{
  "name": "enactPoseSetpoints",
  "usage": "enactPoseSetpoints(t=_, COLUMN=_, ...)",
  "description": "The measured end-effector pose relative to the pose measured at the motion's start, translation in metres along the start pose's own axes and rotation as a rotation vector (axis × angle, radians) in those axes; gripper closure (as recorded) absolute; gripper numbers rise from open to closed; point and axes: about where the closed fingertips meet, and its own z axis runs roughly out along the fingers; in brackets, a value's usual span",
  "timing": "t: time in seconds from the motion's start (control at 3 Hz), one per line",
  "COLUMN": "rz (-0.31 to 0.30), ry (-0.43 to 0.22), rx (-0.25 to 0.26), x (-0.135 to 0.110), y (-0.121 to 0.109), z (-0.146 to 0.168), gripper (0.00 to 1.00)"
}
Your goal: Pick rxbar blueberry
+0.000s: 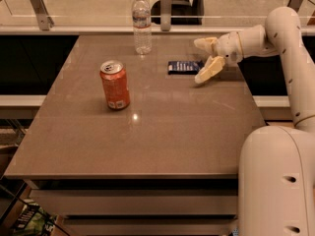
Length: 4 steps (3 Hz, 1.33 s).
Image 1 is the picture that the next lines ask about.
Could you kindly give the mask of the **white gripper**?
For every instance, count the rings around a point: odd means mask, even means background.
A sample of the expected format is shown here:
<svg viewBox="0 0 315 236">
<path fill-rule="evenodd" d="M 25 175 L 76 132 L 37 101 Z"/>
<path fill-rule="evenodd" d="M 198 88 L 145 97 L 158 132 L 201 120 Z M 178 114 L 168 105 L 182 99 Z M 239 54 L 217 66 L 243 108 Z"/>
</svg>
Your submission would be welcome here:
<svg viewBox="0 0 315 236">
<path fill-rule="evenodd" d="M 201 84 L 215 76 L 222 70 L 224 64 L 233 67 L 243 59 L 240 36 L 237 31 L 224 34 L 219 38 L 197 38 L 194 40 L 194 45 L 210 55 L 218 55 L 208 58 L 204 67 L 195 76 L 196 84 Z"/>
</svg>

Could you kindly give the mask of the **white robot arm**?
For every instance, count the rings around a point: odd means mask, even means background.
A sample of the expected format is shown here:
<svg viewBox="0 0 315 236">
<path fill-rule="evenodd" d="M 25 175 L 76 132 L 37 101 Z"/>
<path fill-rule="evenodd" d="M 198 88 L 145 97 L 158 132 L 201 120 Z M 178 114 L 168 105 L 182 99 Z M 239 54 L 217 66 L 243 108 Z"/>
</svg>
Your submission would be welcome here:
<svg viewBox="0 0 315 236">
<path fill-rule="evenodd" d="M 273 124 L 245 140 L 238 169 L 239 236 L 315 236 L 315 66 L 297 13 L 270 12 L 263 25 L 194 40 L 209 53 L 201 84 L 249 57 L 281 60 L 291 125 Z"/>
</svg>

